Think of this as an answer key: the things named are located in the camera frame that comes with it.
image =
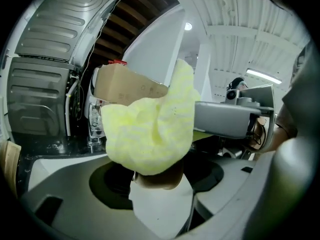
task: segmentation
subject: cardboard box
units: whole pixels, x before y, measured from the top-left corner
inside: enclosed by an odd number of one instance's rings
[[[160,98],[167,93],[167,86],[115,63],[99,69],[93,95],[111,103],[129,106],[141,98]]]

